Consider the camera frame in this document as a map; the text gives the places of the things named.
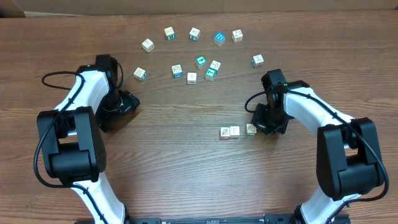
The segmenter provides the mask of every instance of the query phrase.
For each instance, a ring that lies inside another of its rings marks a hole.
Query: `white cube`
[[[234,41],[235,43],[236,43],[236,42],[239,42],[239,41],[242,41],[242,40],[243,40],[242,31],[241,31],[241,30],[232,31],[232,39],[233,39],[233,41]]]
[[[213,81],[216,76],[216,70],[209,68],[206,72],[205,78],[209,81]]]
[[[134,78],[144,81],[147,77],[147,72],[142,68],[137,68],[134,72]]]
[[[239,137],[239,126],[231,126],[229,127],[231,138]]]
[[[264,63],[264,59],[262,59],[261,55],[253,56],[251,59],[251,63],[253,64],[254,68],[260,67]]]
[[[230,137],[229,128],[221,128],[220,139],[229,139]]]
[[[211,65],[210,65],[210,68],[216,70],[216,75],[218,74],[218,70],[220,69],[220,67],[221,67],[221,63],[219,63],[215,60],[212,61]]]
[[[151,50],[153,50],[154,47],[155,47],[154,43],[149,39],[144,40],[142,43],[142,48],[147,52],[151,52]]]
[[[197,83],[197,74],[193,73],[193,72],[188,72],[187,83],[188,84],[196,84]]]
[[[173,76],[174,78],[182,77],[182,68],[181,65],[172,66]]]
[[[246,125],[246,134],[247,135],[256,135],[257,128],[253,124],[247,124]]]
[[[192,27],[191,32],[189,32],[189,39],[193,41],[198,41],[199,36],[200,36],[200,30]]]
[[[172,40],[175,38],[173,27],[168,27],[164,29],[164,32],[166,33],[167,40]]]
[[[223,33],[219,32],[214,36],[214,43],[217,46],[221,47],[224,42],[225,42],[225,35]]]

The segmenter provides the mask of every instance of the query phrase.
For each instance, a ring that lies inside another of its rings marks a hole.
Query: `wood grain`
[[[172,26],[176,39],[165,40]],[[188,39],[192,27],[198,42]],[[232,43],[232,30],[244,39]],[[217,32],[227,36],[221,47]],[[150,38],[151,53],[141,42]],[[261,77],[281,68],[305,80],[336,109],[376,126],[391,179],[386,198],[347,209],[353,223],[397,223],[398,12],[272,12],[169,16],[63,17],[0,20],[0,223],[72,223],[90,214],[71,190],[36,180],[32,158],[36,116],[65,95],[43,86],[48,72],[76,70],[111,54],[125,71],[123,89],[141,101],[136,117],[103,134],[106,175],[134,217],[237,217],[290,213],[317,187],[316,140],[292,120],[285,135],[245,136],[245,101],[262,91]],[[252,68],[262,54],[264,65]],[[214,82],[195,58],[221,62]],[[196,85],[172,78],[171,66],[197,72]],[[137,67],[147,70],[140,82]],[[73,84],[73,77],[49,82]],[[251,103],[265,103],[259,97]],[[220,141],[221,126],[241,137]],[[40,158],[40,171],[44,167]],[[375,189],[371,195],[378,194]]]

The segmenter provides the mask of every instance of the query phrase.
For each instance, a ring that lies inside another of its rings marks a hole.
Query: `black cable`
[[[100,212],[100,209],[98,208],[97,204],[95,203],[94,198],[89,193],[88,189],[86,189],[86,188],[84,188],[84,187],[82,187],[80,185],[75,185],[75,184],[69,184],[69,185],[50,184],[50,183],[46,182],[42,178],[42,176],[39,174],[39,169],[37,167],[37,160],[39,158],[40,149],[42,148],[42,145],[43,145],[43,142],[44,142],[45,138],[47,137],[48,133],[50,132],[50,129],[52,128],[52,126],[54,125],[56,120],[59,119],[61,114],[73,103],[73,100],[75,100],[75,98],[77,97],[77,95],[79,94],[79,92],[81,91],[81,89],[83,88],[83,85],[85,83],[85,79],[84,79],[83,75],[80,75],[77,72],[53,72],[53,73],[49,73],[49,74],[46,74],[46,75],[43,76],[42,83],[44,85],[52,87],[52,88],[60,88],[60,89],[63,89],[63,90],[70,90],[70,88],[66,88],[66,87],[62,87],[62,86],[49,85],[49,84],[44,82],[45,78],[47,78],[47,77],[49,77],[51,75],[59,75],[59,74],[76,75],[76,76],[81,78],[81,83],[80,83],[80,86],[77,89],[77,91],[73,94],[73,96],[70,99],[68,99],[68,103],[66,103],[66,105],[57,113],[57,115],[55,115],[53,120],[51,120],[50,124],[47,126],[47,128],[45,129],[42,137],[40,138],[40,141],[39,141],[39,143],[37,144],[37,147],[36,147],[35,156],[34,156],[34,160],[33,160],[33,170],[34,170],[36,178],[39,180],[39,182],[42,183],[46,187],[51,187],[51,188],[70,188],[70,187],[74,187],[74,188],[82,190],[83,194],[87,195],[87,197],[89,198],[90,202],[93,204],[93,207],[94,207],[95,211],[97,212],[100,220],[102,220],[104,222],[104,224],[108,224],[108,222],[105,220],[104,215]]]
[[[253,99],[256,98],[257,96],[263,95],[263,94],[266,94],[266,93],[263,91],[263,92],[254,94],[252,97],[250,97],[250,98],[247,100],[247,102],[244,104],[244,109],[245,109],[247,112],[249,112],[249,113],[254,113],[254,111],[251,111],[251,110],[248,109],[248,104],[249,104],[249,102],[250,102],[251,100],[253,100]]]
[[[322,103],[320,100],[318,100],[317,98],[311,96],[311,95],[307,95],[304,93],[300,93],[297,91],[292,91],[292,90],[287,90],[284,91],[285,93],[292,93],[292,94],[296,94],[296,95],[300,95],[300,96],[304,96],[308,99],[311,99],[313,101],[315,101],[316,103],[318,103],[323,109],[325,109],[327,112],[329,112],[334,118],[336,118],[338,121],[340,121],[341,123],[345,124],[355,135],[356,137],[361,141],[362,144],[365,145],[365,148],[372,154],[372,156],[375,158],[375,160],[377,160],[377,163],[379,164],[381,171],[383,173],[384,176],[384,189],[383,191],[375,197],[371,197],[371,198],[356,198],[356,199],[351,199],[351,200],[347,200],[345,202],[343,202],[326,220],[326,223],[331,223],[331,220],[337,215],[339,214],[342,209],[345,206],[349,206],[349,204],[353,203],[353,202],[372,202],[375,200],[379,200],[381,198],[383,198],[387,192],[388,192],[388,188],[389,188],[389,178],[388,178],[388,174],[386,171],[386,168],[384,167],[383,163],[380,161],[380,159],[378,158],[378,156],[376,155],[376,153],[373,151],[372,147],[366,142],[366,140],[362,137],[361,134],[359,134],[357,132],[357,130],[355,130],[352,125],[350,125],[349,123],[347,123],[345,120],[343,120],[342,118],[340,118],[336,113],[334,113],[329,107],[327,107],[324,103]]]
[[[120,78],[120,83],[117,86],[118,89],[120,89],[122,87],[123,84],[123,69],[122,69],[122,65],[118,62],[119,68],[120,68],[120,72],[122,73],[121,78]]]

